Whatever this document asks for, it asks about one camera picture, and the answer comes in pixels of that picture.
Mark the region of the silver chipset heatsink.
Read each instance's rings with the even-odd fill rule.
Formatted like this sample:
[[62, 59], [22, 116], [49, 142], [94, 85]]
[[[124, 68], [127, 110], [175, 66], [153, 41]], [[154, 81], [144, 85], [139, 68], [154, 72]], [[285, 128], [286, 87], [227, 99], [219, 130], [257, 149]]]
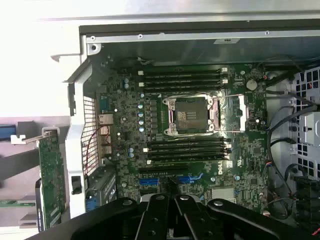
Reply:
[[236, 197], [233, 188], [214, 188], [211, 190], [213, 199], [224, 199], [232, 203], [236, 203]]

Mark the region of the CPU socket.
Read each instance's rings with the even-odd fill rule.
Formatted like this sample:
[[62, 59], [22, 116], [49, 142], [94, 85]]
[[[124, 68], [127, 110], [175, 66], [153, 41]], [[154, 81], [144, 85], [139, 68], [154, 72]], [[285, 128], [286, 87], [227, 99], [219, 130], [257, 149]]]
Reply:
[[171, 137], [205, 134], [220, 129], [220, 103], [209, 94], [177, 95], [162, 101], [167, 106], [167, 126]]

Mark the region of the green motherboard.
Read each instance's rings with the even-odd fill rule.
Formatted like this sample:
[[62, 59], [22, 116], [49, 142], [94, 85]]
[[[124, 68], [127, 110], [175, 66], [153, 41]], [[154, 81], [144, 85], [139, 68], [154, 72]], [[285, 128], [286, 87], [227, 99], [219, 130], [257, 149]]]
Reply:
[[[161, 179], [201, 177], [179, 184], [182, 194], [212, 200], [212, 189], [233, 188], [236, 204], [261, 213], [267, 206], [267, 104], [265, 73], [251, 64], [147, 66], [111, 71], [96, 91], [99, 154], [115, 166], [119, 197], [140, 201], [158, 194]], [[248, 80], [257, 89], [246, 87]], [[212, 132], [168, 136], [168, 107], [172, 96], [211, 95], [219, 100], [220, 129]], [[242, 94], [248, 109], [245, 132], [222, 130], [223, 98]], [[99, 100], [110, 109], [100, 112]], [[138, 168], [182, 166], [188, 170], [140, 174]], [[139, 179], [159, 178], [158, 185], [142, 186]]]

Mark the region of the metal socket cover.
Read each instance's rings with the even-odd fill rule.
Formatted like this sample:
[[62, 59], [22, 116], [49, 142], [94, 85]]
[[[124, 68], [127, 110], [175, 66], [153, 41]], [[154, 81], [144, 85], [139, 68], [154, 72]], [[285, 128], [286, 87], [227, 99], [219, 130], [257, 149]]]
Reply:
[[248, 107], [243, 94], [225, 96], [221, 112], [221, 129], [223, 131], [230, 133], [243, 133], [246, 131]]

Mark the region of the teal port connector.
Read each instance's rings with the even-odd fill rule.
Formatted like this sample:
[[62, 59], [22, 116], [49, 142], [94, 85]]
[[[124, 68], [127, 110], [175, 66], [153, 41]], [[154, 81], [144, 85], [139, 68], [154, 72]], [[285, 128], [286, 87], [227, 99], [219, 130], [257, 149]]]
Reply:
[[107, 98], [101, 98], [99, 100], [99, 109], [102, 114], [107, 113], [110, 110], [110, 103]]

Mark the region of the grey plastic parts rack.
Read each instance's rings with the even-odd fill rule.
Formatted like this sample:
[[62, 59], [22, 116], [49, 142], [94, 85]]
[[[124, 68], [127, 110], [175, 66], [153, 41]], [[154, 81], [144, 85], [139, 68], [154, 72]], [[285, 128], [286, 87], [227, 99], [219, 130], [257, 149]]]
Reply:
[[[65, 139], [70, 126], [68, 116], [4, 117], [0, 124], [16, 125], [18, 141], [38, 137], [43, 128], [59, 128], [59, 149], [66, 155]], [[34, 200], [35, 183], [40, 177], [36, 143], [0, 143], [0, 200]]]

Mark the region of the green RAM stick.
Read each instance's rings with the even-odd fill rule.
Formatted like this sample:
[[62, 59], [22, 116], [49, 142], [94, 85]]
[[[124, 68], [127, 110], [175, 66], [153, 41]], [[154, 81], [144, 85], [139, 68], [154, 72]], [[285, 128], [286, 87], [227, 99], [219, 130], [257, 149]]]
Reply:
[[23, 200], [0, 200], [0, 208], [22, 208], [22, 207], [35, 207], [35, 202]]

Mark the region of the perforated metal drive cage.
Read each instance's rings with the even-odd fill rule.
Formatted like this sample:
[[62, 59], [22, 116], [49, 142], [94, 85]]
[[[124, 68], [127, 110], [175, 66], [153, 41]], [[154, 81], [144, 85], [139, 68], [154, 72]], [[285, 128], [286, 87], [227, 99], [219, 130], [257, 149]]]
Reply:
[[[320, 106], [320, 66], [296, 75], [294, 93]], [[297, 117], [297, 163], [320, 180], [320, 109]]]

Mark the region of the open black PC case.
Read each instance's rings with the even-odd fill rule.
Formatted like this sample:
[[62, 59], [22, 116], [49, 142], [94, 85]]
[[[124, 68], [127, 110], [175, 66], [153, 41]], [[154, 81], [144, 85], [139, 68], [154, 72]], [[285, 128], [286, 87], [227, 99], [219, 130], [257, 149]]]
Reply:
[[[294, 177], [311, 180], [298, 164], [297, 117], [320, 110], [294, 93], [299, 73], [320, 67], [320, 25], [293, 29], [279, 21], [142, 23], [81, 26], [80, 66], [67, 80], [70, 127], [65, 141], [71, 219], [120, 198], [115, 165], [103, 160], [97, 134], [97, 90], [120, 68], [244, 65], [265, 73], [267, 112], [266, 217], [311, 234], [320, 224], [297, 220]], [[194, 240], [173, 194], [166, 240]]]

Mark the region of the hard disk with blue rails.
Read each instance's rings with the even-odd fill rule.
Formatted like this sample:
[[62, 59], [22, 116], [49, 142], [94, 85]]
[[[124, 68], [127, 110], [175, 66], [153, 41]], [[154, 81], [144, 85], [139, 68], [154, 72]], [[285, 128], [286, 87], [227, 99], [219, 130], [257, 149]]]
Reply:
[[0, 124], [0, 144], [11, 141], [11, 135], [17, 134], [15, 124]]

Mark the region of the black plastic duct box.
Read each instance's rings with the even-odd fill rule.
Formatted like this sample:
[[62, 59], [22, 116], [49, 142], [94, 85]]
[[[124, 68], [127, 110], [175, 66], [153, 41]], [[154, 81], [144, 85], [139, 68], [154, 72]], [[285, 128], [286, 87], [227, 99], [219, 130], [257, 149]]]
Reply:
[[320, 181], [306, 176], [294, 177], [296, 217], [301, 223], [320, 224]]

